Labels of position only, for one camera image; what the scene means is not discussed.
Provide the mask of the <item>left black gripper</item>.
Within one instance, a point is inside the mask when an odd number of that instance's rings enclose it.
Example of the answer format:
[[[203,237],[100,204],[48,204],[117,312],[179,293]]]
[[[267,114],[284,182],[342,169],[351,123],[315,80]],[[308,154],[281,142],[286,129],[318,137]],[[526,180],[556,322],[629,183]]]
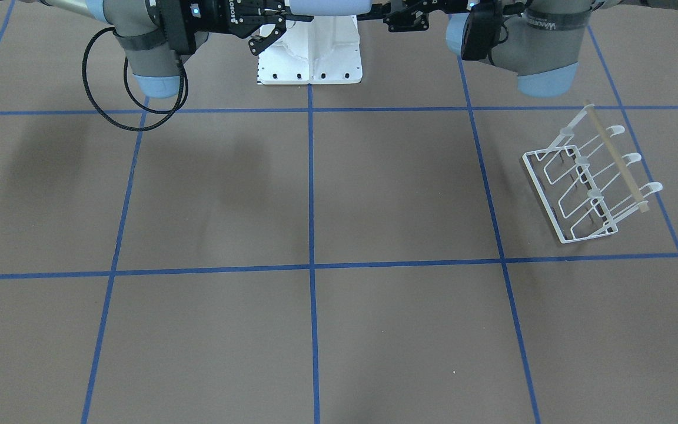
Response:
[[[390,1],[383,12],[358,14],[360,21],[384,21],[390,32],[425,31],[428,16],[441,11],[454,24],[454,52],[462,60],[487,59],[493,48],[506,42],[501,35],[508,16],[528,8],[527,1]]]

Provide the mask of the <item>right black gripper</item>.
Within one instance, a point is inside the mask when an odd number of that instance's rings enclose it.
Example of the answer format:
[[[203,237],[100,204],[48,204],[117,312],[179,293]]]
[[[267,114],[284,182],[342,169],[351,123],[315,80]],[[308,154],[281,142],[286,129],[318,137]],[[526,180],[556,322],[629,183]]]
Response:
[[[180,55],[197,51],[198,33],[222,33],[248,40],[258,56],[286,32],[286,21],[312,22],[314,16],[288,14],[284,1],[163,1],[162,31]]]

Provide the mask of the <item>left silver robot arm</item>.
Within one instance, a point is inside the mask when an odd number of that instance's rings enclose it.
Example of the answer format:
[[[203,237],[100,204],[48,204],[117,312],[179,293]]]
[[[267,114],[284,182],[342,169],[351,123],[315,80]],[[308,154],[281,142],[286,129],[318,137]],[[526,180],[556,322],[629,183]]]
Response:
[[[449,16],[445,40],[463,61],[481,62],[517,76],[525,95],[549,98],[572,86],[584,33],[594,12],[619,1],[387,1],[358,21],[382,21],[388,31],[430,27],[435,11]]]

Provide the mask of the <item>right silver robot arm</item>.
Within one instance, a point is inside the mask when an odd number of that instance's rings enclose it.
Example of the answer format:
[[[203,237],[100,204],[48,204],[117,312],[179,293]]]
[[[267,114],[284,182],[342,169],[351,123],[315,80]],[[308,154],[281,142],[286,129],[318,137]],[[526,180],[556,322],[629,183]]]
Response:
[[[309,4],[285,1],[48,1],[57,7],[110,24],[132,75],[145,96],[178,94],[180,64],[210,33],[250,39],[258,55],[285,32],[286,21],[309,22]]]

